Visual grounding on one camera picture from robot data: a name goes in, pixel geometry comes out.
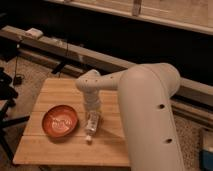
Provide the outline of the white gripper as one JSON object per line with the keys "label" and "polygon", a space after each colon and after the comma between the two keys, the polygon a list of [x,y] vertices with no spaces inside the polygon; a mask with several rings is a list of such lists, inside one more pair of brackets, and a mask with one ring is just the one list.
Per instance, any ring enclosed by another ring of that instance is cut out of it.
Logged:
{"label": "white gripper", "polygon": [[87,111],[100,109],[101,101],[99,98],[98,91],[84,92],[83,99],[84,99],[84,107]]}

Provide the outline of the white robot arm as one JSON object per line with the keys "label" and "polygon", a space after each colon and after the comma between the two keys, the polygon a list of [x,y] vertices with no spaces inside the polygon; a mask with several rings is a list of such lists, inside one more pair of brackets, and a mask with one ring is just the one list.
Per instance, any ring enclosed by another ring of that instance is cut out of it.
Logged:
{"label": "white robot arm", "polygon": [[170,98],[180,87],[168,63],[138,64],[101,75],[90,70],[76,80],[88,111],[100,107],[99,92],[115,90],[132,171],[185,171]]}

